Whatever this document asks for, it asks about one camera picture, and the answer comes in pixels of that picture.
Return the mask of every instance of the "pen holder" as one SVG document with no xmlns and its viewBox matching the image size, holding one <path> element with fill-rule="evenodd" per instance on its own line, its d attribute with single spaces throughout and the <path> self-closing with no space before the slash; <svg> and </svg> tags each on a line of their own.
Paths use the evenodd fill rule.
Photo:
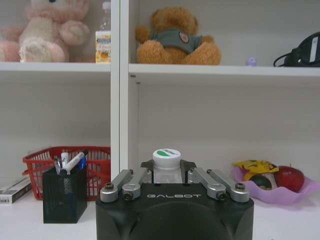
<svg viewBox="0 0 320 240">
<path fill-rule="evenodd" d="M 87 208 L 87 169 L 61 177 L 51 168 L 42 175 L 43 223 L 76 224 Z"/>
</svg>

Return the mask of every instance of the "white table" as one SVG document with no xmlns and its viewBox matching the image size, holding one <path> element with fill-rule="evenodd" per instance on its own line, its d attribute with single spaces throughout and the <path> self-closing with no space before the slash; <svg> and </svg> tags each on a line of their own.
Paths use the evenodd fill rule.
<svg viewBox="0 0 320 240">
<path fill-rule="evenodd" d="M 254 202 L 253 240 L 319 239 L 320 192 L 292 206 Z M 77 224 L 43 224 L 42 201 L 32 191 L 13 205 L 0 205 L 0 240 L 57 239 L 96 240 L 95 202 Z"/>
</svg>

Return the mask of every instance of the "purple bowl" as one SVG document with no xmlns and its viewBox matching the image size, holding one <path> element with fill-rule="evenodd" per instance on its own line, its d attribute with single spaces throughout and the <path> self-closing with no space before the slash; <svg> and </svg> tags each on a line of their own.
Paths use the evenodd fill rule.
<svg viewBox="0 0 320 240">
<path fill-rule="evenodd" d="M 245 184 L 249 190 L 250 197 L 259 199 L 268 204 L 291 205 L 301 201 L 303 198 L 309 196 L 315 191 L 320 191 L 320 186 L 317 182 L 308 177 L 304 177 L 304 184 L 300 192 L 291 191 L 283 186 L 277 187 L 273 190 L 263 190 L 258 187 L 253 181 L 242 181 L 246 174 L 246 170 L 240 167 L 233 167 L 232 175 L 237 182 Z"/>
</svg>

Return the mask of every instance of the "apple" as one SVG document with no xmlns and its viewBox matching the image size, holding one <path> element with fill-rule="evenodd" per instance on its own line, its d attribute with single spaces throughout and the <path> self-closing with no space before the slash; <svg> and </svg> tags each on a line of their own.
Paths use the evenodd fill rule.
<svg viewBox="0 0 320 240">
<path fill-rule="evenodd" d="M 274 173 L 274 178 L 278 187 L 285 187 L 298 193 L 305 183 L 304 174 L 290 166 L 279 166 L 279 171 Z"/>
</svg>

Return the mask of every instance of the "red basket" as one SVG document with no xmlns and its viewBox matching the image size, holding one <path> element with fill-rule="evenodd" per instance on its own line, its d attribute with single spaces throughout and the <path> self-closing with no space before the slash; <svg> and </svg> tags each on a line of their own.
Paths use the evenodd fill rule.
<svg viewBox="0 0 320 240">
<path fill-rule="evenodd" d="M 25 156 L 23 162 L 28 170 L 22 175 L 30 176 L 34 197 L 43 199 L 42 174 L 54 167 L 54 158 L 60 158 L 61 153 L 69 153 L 69 159 L 74 158 L 83 149 L 88 150 L 87 168 L 87 199 L 95 201 L 100 194 L 100 189 L 110 182 L 111 178 L 111 153 L 110 147 L 99 146 L 57 146 L 47 148 L 34 154 Z"/>
</svg>

